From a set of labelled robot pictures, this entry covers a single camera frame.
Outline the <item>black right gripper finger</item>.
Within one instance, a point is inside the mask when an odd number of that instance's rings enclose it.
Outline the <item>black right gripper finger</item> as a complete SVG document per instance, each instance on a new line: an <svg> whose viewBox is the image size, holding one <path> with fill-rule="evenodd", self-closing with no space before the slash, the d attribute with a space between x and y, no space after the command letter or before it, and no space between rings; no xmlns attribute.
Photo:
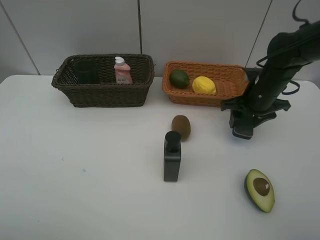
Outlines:
<svg viewBox="0 0 320 240"><path fill-rule="evenodd" d="M237 110L230 111L230 119L229 119L229 126L231 129L237 125L237 123L242 119L242 112Z"/></svg>
<svg viewBox="0 0 320 240"><path fill-rule="evenodd" d="M267 121L275 119L276 117L277 114L275 112L271 112L265 115L254 115L252 120L252 126L256 128Z"/></svg>

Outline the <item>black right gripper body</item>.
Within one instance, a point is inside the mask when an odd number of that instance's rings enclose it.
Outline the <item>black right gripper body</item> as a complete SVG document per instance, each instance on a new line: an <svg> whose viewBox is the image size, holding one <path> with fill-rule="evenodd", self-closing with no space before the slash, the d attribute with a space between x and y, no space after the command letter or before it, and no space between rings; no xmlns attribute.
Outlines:
<svg viewBox="0 0 320 240"><path fill-rule="evenodd" d="M292 79L292 68L244 68L249 82L241 96L223 100L221 109L239 111L263 117L291 107L287 100L278 99Z"/></svg>

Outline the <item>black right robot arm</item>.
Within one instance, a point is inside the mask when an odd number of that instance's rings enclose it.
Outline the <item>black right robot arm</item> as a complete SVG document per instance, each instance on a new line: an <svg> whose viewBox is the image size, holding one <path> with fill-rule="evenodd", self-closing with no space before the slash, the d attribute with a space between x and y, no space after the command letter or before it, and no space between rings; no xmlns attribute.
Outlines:
<svg viewBox="0 0 320 240"><path fill-rule="evenodd" d="M241 96L221 102L221 110L230 110L229 125L236 135L249 136L255 127L276 118L277 111L288 111L287 85L304 66L320 59L320 23L314 22L297 31L277 34L269 43L267 55L258 67L244 68L248 85Z"/></svg>

